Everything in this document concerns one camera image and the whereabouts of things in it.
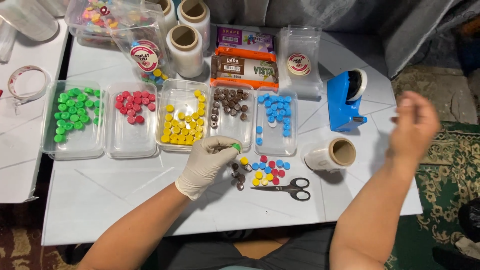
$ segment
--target yellow candy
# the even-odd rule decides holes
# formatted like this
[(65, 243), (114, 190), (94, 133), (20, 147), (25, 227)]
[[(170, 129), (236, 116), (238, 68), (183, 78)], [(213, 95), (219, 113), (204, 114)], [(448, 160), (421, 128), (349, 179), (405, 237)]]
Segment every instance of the yellow candy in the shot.
[(163, 135), (160, 140), (162, 141), (162, 143), (168, 143), (170, 142), (170, 137), (168, 135)]
[(162, 74), (162, 71), (159, 70), (159, 69), (155, 69), (155, 70), (153, 71), (153, 75), (154, 75), (155, 77), (160, 77), (161, 74)]
[(167, 107), (166, 107), (166, 109), (167, 109), (168, 112), (173, 112), (173, 110), (174, 110), (175, 108), (173, 108), (173, 105), (168, 104)]
[(240, 159), (240, 164), (247, 165), (248, 164), (248, 159), (246, 157), (241, 158)]

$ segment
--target gray fabric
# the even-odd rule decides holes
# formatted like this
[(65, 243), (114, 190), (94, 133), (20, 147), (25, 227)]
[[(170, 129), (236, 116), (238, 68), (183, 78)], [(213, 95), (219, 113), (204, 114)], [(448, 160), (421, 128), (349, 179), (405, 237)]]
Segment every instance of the gray fabric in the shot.
[(388, 75), (395, 76), (437, 31), (462, 19), (445, 18), (454, 5), (478, 14), (480, 0), (204, 0), (213, 23), (285, 27), (311, 25), (324, 31), (379, 35)]
[(244, 266), (259, 270), (328, 269), (330, 242), (334, 227), (304, 232), (260, 259), (244, 257), (225, 240), (199, 234), (165, 237), (157, 247), (160, 270), (218, 270)]

